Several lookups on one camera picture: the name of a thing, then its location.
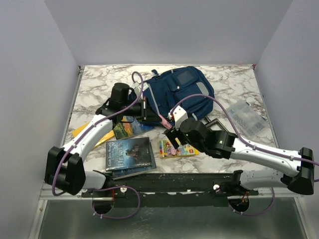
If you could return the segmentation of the pink eraser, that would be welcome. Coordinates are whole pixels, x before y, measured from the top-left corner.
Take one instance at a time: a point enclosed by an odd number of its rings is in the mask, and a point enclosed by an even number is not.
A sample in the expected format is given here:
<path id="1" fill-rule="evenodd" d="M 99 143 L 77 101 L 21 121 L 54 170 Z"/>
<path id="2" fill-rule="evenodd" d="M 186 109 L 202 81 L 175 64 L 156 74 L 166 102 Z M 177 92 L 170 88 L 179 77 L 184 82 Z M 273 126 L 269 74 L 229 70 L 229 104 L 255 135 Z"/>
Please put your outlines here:
<path id="1" fill-rule="evenodd" d="M 172 128 L 172 125 L 162 115 L 159 115 L 159 117 L 161 119 L 161 125 L 163 125 L 166 129 Z"/>

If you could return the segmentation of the Wuthering Heights dark book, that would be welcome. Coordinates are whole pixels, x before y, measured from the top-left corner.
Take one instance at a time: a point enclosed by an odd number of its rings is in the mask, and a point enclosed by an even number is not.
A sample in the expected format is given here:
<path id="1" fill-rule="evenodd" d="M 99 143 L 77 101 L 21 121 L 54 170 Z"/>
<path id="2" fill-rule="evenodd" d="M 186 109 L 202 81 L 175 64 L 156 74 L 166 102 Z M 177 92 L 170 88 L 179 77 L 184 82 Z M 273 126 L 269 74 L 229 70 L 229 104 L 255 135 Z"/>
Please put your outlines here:
<path id="1" fill-rule="evenodd" d="M 152 165 L 150 139 L 129 138 L 106 142 L 106 171 Z"/>

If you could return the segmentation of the dark book underneath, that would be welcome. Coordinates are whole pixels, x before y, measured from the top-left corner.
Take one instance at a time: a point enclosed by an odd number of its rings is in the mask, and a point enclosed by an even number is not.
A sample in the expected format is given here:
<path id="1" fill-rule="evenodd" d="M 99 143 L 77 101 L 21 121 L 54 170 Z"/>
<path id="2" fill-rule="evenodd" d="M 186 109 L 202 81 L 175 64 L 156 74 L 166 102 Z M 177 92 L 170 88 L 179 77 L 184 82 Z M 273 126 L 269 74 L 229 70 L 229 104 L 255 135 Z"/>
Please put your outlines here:
<path id="1" fill-rule="evenodd" d="M 150 155 L 152 159 L 152 165 L 113 171 L 112 172 L 113 179 L 118 180 L 118 179 L 137 176 L 143 173 L 154 171 L 157 168 L 157 166 L 156 166 L 153 149 L 151 147 L 150 147 Z"/>

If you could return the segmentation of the Animal Farm blue book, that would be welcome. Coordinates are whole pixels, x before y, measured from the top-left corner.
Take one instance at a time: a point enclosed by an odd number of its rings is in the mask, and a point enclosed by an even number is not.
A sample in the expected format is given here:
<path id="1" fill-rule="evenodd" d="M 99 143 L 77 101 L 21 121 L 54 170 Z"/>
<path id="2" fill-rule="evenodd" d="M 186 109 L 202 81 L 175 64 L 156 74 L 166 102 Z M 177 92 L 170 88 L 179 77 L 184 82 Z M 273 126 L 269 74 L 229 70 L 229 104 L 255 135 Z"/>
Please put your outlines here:
<path id="1" fill-rule="evenodd" d="M 113 132 L 115 138 L 120 140 L 142 134 L 154 128 L 154 126 L 144 125 L 138 122 L 134 117 L 124 116 L 122 121 L 114 127 Z"/>

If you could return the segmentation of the clear plastic organizer box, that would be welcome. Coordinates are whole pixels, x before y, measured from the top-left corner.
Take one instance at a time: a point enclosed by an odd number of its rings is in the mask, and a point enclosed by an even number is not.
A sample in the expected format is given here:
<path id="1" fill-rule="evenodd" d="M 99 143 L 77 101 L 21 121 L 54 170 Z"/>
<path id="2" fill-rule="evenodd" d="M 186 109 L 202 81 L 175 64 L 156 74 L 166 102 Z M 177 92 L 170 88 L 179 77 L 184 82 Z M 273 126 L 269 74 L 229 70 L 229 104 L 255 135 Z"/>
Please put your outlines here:
<path id="1" fill-rule="evenodd" d="M 226 111 L 246 136 L 257 136 L 268 126 L 266 119 L 257 114 L 244 100 L 232 104 Z"/>

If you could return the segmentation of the yellow crayon box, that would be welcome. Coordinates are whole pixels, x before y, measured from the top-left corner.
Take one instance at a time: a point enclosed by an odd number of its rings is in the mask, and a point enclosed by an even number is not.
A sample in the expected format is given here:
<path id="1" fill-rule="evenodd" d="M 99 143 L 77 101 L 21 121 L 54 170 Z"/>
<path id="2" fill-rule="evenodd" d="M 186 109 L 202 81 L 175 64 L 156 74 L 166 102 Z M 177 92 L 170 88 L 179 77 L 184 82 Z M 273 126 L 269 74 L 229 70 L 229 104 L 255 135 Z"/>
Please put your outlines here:
<path id="1" fill-rule="evenodd" d="M 159 156 L 161 158 L 190 157 L 198 155 L 200 152 L 190 144 L 180 145 L 174 148 L 169 140 L 159 141 Z"/>

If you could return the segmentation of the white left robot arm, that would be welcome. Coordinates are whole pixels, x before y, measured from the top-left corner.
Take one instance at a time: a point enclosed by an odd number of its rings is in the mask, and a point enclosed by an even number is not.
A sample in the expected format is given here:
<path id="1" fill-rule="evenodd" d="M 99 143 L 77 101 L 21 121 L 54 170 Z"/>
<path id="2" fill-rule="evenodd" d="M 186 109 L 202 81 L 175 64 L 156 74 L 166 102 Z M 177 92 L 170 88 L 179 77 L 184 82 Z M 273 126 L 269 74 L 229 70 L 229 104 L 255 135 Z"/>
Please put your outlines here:
<path id="1" fill-rule="evenodd" d="M 47 156 L 44 181 L 52 186 L 52 194 L 76 195 L 82 189 L 92 189 L 98 196 L 110 193 L 111 185 L 103 173 L 85 171 L 84 160 L 98 141 L 122 121 L 124 116 L 141 122 L 161 122 L 160 116 L 148 106 L 147 99 L 129 101 L 130 86 L 116 83 L 111 96 L 96 110 L 89 124 L 73 140 L 62 147 L 52 147 Z"/>

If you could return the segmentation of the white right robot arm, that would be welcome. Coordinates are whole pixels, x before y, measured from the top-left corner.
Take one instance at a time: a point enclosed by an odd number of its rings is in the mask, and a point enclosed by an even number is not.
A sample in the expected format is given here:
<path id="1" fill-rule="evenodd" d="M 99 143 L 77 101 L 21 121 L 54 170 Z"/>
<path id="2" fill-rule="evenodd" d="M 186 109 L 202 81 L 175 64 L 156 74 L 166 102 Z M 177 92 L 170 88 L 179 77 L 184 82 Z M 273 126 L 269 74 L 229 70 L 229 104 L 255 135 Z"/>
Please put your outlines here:
<path id="1" fill-rule="evenodd" d="M 260 187 L 283 187 L 301 195 L 314 193 L 314 155 L 309 148 L 286 150 L 258 144 L 239 135 L 211 130 L 187 115 L 180 106 L 168 113 L 175 125 L 165 131 L 175 148 L 190 144 L 216 159 L 244 160 L 266 166 L 266 170 L 233 172 L 229 183 L 235 195 Z"/>

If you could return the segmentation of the navy blue student backpack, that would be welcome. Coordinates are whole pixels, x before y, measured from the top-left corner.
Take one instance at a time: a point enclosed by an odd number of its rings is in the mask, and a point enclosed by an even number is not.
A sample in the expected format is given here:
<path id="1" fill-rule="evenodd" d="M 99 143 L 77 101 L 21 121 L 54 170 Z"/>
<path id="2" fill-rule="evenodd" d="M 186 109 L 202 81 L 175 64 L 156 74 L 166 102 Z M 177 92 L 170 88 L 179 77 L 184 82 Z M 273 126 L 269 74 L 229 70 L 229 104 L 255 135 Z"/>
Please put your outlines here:
<path id="1" fill-rule="evenodd" d="M 204 74 L 193 66 L 171 69 L 161 74 L 153 70 L 154 76 L 144 81 L 143 95 L 151 108 L 168 119 L 170 110 L 182 99 L 202 94 L 214 97 L 214 89 Z M 193 97 L 183 101 L 180 106 L 196 120 L 203 119 L 213 110 L 213 101 Z"/>

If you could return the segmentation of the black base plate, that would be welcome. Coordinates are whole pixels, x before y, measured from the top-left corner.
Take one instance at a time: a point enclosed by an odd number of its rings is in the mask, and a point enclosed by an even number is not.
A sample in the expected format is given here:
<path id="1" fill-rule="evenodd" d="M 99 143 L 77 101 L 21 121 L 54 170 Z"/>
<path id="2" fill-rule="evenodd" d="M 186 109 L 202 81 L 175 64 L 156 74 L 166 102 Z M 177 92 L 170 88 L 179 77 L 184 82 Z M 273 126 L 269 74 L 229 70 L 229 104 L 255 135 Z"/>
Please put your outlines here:
<path id="1" fill-rule="evenodd" d="M 288 186 L 288 177 L 276 170 L 243 171 L 233 173 L 146 173 L 114 179 L 97 171 L 101 179 L 87 186 L 88 174 L 76 173 L 58 177 L 56 188 L 70 195 L 92 198 L 97 208 L 114 203 L 116 207 L 192 207 L 232 205 L 245 211 L 249 196 L 257 196 L 258 188 Z"/>

